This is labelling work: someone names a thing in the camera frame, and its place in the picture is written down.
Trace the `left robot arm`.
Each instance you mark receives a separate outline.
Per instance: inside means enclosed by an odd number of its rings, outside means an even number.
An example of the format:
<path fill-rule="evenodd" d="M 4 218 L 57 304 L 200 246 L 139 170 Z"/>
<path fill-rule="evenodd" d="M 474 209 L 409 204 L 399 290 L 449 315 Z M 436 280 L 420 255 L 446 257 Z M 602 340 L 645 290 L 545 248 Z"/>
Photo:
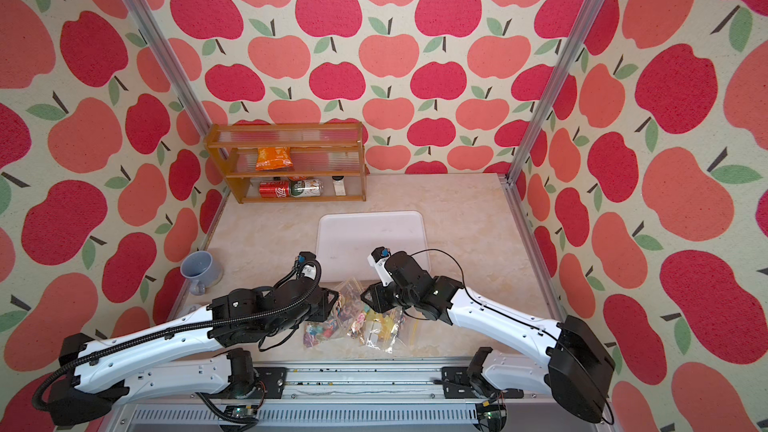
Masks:
<path fill-rule="evenodd" d="M 271 286 L 235 289 L 178 319 L 113 339 L 72 335 L 31 404 L 69 427 L 145 399 L 189 393 L 211 404 L 266 396 L 267 382 L 245 347 L 328 319 L 339 294 L 321 287 L 321 277 L 316 256 L 302 252 Z"/>

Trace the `ziploc bag of colourful candies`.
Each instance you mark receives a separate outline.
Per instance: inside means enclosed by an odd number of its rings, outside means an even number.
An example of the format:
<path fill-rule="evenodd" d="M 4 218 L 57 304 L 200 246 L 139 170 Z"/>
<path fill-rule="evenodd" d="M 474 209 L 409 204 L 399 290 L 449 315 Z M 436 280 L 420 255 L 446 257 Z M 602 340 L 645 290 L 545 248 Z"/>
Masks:
<path fill-rule="evenodd" d="M 324 322 L 305 323 L 303 334 L 303 345 L 305 348 L 313 348 L 329 340 L 348 337 L 341 316 L 341 309 L 353 296 L 360 298 L 360 295 L 363 293 L 363 288 L 357 279 L 350 278 L 344 282 L 336 284 L 334 289 L 339 293 L 339 297 L 333 306 L 329 317 Z"/>

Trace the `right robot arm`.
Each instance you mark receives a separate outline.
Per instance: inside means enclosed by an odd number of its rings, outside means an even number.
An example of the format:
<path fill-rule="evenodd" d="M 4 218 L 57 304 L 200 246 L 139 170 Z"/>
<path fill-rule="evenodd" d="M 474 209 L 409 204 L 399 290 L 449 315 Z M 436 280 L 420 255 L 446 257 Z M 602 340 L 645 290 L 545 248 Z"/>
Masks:
<path fill-rule="evenodd" d="M 467 368 L 477 393 L 548 393 L 585 422 L 613 423 L 608 392 L 615 362 L 582 319 L 569 315 L 558 322 L 506 307 L 481 296 L 462 279 L 431 276 L 404 251 L 378 247 L 368 263 L 379 280 L 361 298 L 374 311 L 415 309 L 425 320 L 473 330 L 532 360 L 532 365 L 520 366 L 493 348 L 479 348 Z"/>

